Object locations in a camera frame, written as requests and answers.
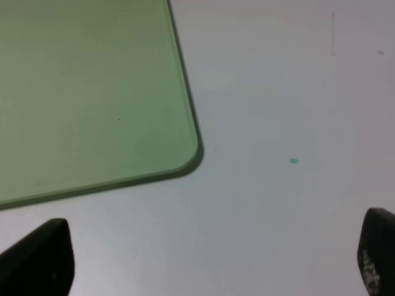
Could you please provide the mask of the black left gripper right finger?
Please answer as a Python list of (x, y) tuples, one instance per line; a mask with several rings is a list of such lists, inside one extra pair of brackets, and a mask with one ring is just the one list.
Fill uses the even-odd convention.
[(369, 295), (394, 295), (394, 214), (369, 208), (357, 249), (357, 262)]

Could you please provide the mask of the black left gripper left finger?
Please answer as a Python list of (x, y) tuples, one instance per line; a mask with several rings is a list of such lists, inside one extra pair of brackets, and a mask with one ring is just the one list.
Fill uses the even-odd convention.
[(67, 296), (75, 275), (66, 219), (43, 223), (1, 253), (1, 295)]

